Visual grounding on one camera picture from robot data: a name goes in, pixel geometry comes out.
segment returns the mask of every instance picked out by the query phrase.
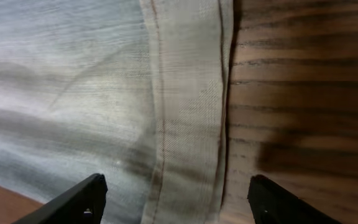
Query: cloth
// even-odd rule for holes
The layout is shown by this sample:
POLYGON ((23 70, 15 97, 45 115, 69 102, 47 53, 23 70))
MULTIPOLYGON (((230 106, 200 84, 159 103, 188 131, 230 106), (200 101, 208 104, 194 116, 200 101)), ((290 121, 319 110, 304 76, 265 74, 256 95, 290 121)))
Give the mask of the cloth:
POLYGON ((45 203, 100 172, 103 223, 217 219, 231 14, 218 0, 0 1, 0 185, 45 203))

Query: wood grain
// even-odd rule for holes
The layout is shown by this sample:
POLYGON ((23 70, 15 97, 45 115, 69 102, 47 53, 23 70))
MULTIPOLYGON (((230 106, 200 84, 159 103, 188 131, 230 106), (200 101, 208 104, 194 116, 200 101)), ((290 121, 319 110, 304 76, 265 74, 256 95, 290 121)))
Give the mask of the wood grain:
POLYGON ((234 0, 221 223, 254 223, 263 174, 358 223, 358 0, 234 0))
POLYGON ((0 223, 12 223, 41 206, 39 202, 0 187, 0 223))

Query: fabric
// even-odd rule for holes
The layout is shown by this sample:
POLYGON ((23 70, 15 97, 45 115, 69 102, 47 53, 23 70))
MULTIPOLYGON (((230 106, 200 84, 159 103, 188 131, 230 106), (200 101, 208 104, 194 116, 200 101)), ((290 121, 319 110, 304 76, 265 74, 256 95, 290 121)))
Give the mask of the fabric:
POLYGON ((103 223, 218 218, 232 1, 0 1, 0 185, 92 173, 103 223))

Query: wooden surface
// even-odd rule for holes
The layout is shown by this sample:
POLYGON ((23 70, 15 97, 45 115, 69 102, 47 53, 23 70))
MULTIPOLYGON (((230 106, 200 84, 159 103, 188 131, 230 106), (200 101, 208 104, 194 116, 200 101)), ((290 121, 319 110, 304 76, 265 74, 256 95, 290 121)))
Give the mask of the wooden surface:
POLYGON ((358 0, 235 0, 221 223, 254 223, 264 174, 358 223, 358 0))
POLYGON ((12 223, 40 206, 41 203, 0 187, 0 224, 12 223))

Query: brown stitching line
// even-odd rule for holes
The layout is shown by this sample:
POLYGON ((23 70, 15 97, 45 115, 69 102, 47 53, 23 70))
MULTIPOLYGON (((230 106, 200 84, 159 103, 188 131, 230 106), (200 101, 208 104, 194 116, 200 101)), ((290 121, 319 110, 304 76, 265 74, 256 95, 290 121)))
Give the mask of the brown stitching line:
MULTIPOLYGON (((161 74, 161 40, 160 40, 160 27, 158 25, 158 19, 157 19, 157 10, 155 8, 154 0, 150 0, 150 4, 153 9, 154 13, 154 21, 155 26, 157 28, 157 39, 158 39, 158 73, 161 74)), ((163 183, 163 172, 164 172, 164 166, 165 166, 165 103, 164 103, 164 83, 163 78, 160 77, 160 84, 161 84, 161 106, 162 106, 162 167, 161 167, 161 174, 160 174, 160 188, 158 190, 158 197, 157 197, 157 204, 155 206, 154 214, 153 214, 153 221, 152 224, 155 223, 155 217, 157 216, 158 211, 158 205, 160 202, 160 196, 161 196, 161 190, 162 190, 162 183, 163 183)))

